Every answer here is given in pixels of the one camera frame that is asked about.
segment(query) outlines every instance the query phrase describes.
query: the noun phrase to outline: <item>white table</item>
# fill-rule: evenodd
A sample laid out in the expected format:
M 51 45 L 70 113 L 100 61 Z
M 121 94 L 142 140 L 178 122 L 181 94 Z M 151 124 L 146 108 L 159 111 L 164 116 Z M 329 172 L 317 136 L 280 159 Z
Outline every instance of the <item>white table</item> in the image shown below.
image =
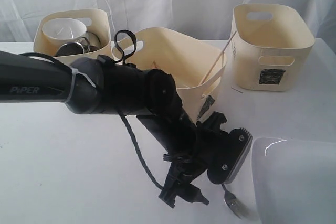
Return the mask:
M 16 54 L 32 47 L 0 43 L 0 50 Z M 317 39 L 293 89 L 258 92 L 233 83 L 229 60 L 216 104 L 228 118 L 224 129 L 245 127 L 254 138 L 336 141 L 335 69 L 336 55 Z M 162 184 L 169 167 L 164 149 L 135 117 L 129 121 Z M 256 213 L 250 159 L 229 188 Z M 171 209 L 158 199 L 118 116 L 75 115 L 61 103 L 0 104 L 0 223 L 260 223 L 235 217 L 206 174 L 194 184 L 209 206 L 177 197 Z

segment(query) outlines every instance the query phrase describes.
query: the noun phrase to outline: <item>cream plastic basket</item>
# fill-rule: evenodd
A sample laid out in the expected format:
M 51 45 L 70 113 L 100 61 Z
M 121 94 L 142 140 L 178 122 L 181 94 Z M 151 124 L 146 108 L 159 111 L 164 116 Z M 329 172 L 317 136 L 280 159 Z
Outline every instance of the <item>cream plastic basket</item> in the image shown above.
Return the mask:
M 75 18 L 82 21 L 87 26 L 87 31 L 97 35 L 102 48 L 87 54 L 61 56 L 57 59 L 65 64 L 70 64 L 74 60 L 81 57 L 94 58 L 98 55 L 112 56 L 111 50 L 111 34 L 109 19 L 103 10 L 100 9 L 83 9 L 83 10 L 70 10 L 67 12 L 53 13 L 43 18 L 37 28 L 34 39 L 34 52 L 41 52 L 50 56 L 55 55 L 57 47 L 51 44 L 46 36 L 42 33 L 42 26 L 45 22 L 54 18 Z
M 226 56 L 223 55 L 205 82 L 199 86 L 220 49 L 162 27 L 147 28 L 135 35 L 138 50 L 127 59 L 127 63 L 134 63 L 141 70 L 158 67 L 170 73 L 176 82 L 184 110 L 194 123 L 197 120 L 205 120 L 212 112 L 211 106 L 217 99 Z M 125 50 L 133 45 L 130 38 L 118 43 Z M 113 48 L 112 53 L 120 59 L 121 55 L 116 48 Z
M 288 90 L 315 43 L 297 11 L 284 5 L 238 5 L 232 22 L 235 31 L 235 80 L 246 89 Z

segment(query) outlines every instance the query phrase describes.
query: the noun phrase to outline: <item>robotic arm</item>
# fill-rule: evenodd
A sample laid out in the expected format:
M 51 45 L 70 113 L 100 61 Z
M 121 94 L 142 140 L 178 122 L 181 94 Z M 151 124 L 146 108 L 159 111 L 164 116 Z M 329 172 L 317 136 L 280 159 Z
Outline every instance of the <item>robotic arm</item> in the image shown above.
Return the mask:
M 251 135 L 245 129 L 222 131 L 226 118 L 218 112 L 195 125 L 183 110 L 171 75 L 159 69 L 142 71 L 125 62 L 134 54 L 137 42 L 134 34 L 118 33 L 122 32 L 132 38 L 134 51 L 125 56 L 116 35 L 114 42 L 122 53 L 119 61 L 99 55 L 97 59 L 79 58 L 69 67 L 38 53 L 0 51 L 0 102 L 63 102 L 76 114 L 118 114 L 142 165 L 161 190 L 159 198 L 172 208 L 176 196 L 208 205 L 191 182 L 206 170 L 214 184 L 231 182 L 250 147 Z M 127 115 L 136 115 L 167 150 L 163 160 L 171 166 L 163 186 L 146 166 Z

